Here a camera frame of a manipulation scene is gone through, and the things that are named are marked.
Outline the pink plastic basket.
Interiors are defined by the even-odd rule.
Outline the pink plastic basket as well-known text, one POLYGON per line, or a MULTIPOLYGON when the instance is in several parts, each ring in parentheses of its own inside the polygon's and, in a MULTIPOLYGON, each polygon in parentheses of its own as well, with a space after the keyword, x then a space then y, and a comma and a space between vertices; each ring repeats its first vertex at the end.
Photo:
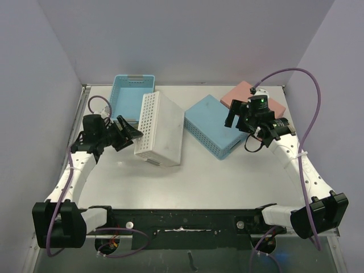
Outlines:
MULTIPOLYGON (((222 103, 228 109, 230 108, 232 100, 240 100, 243 102, 247 102, 248 98, 252 95, 250 94, 250 88, 253 86, 246 81, 240 82, 237 86, 235 86, 231 91, 227 92, 221 99, 220 103, 222 103)), ((286 111, 286 107, 280 104, 278 101, 269 97, 268 99, 268 107, 270 110, 275 112, 275 118, 281 118, 286 111)))

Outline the white plastic basket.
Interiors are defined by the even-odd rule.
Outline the white plastic basket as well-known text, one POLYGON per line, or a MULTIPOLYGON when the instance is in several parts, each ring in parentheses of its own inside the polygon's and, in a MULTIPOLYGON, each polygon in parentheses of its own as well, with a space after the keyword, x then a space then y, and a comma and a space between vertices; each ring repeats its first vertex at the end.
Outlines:
POLYGON ((162 92, 143 95, 134 155, 157 166, 174 167, 181 161, 184 110, 162 92))

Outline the blue plastic basket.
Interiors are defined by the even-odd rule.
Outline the blue plastic basket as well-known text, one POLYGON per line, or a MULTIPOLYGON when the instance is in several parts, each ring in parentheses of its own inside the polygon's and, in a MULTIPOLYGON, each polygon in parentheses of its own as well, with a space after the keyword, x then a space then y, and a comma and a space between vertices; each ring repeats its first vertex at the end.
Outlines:
POLYGON ((143 96, 154 90, 154 75, 116 75, 109 98, 112 120, 121 115, 127 122, 137 124, 143 96))
POLYGON ((228 113, 229 109, 211 95, 185 112, 184 127, 218 160, 224 160, 247 138, 235 127, 225 127, 228 113))

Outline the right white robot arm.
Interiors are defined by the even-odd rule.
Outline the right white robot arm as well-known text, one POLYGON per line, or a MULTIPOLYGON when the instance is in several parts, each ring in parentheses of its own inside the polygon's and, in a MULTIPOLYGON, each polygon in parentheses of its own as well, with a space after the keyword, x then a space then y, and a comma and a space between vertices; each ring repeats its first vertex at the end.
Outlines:
POLYGON ((261 141, 282 164, 292 183, 303 194, 302 208, 269 205, 253 218, 255 229, 267 232, 273 225, 290 228, 303 239, 337 228, 349 205, 344 193, 336 193, 316 171, 287 118, 276 118, 267 95, 233 100, 226 127, 235 126, 261 141))

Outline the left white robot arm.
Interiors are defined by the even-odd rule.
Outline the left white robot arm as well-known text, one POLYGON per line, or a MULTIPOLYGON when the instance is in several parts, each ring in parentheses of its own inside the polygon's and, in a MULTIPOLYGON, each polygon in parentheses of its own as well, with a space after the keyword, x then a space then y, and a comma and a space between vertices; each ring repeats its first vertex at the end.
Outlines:
POLYGON ((143 133, 122 116, 116 121, 100 114, 82 119, 82 130, 67 152, 68 165, 45 201, 32 208, 38 246, 51 249, 80 248, 96 229, 104 234, 115 229, 111 207, 92 205, 79 208, 78 202, 88 176, 100 161, 105 148, 116 152, 132 145, 143 133))

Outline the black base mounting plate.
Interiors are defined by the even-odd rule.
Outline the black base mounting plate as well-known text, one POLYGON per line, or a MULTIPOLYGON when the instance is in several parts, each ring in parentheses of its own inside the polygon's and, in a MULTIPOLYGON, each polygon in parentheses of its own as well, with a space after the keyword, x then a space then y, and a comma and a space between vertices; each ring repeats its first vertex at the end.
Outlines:
POLYGON ((251 249, 269 229, 256 209, 113 209, 94 235, 130 235, 136 250, 251 249))

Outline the aluminium frame rail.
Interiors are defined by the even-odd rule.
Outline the aluminium frame rail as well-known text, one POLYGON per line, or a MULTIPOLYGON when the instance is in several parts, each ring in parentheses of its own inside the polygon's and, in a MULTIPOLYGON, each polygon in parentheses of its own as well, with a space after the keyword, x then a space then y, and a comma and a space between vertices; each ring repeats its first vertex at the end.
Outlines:
POLYGON ((71 144, 76 140, 76 138, 78 136, 78 132, 79 132, 79 129, 80 129, 80 126, 81 126, 82 116, 83 116, 83 113, 84 113, 85 108, 86 108, 87 99, 89 97, 89 92, 90 92, 90 86, 89 85, 82 85, 81 95, 80 95, 80 99, 78 101, 75 118, 73 120, 70 136, 69 136, 69 139, 68 139, 68 142, 67 142, 65 158, 64 158, 64 161, 63 161, 61 171, 64 171, 66 166, 67 166, 69 148, 70 148, 71 144))

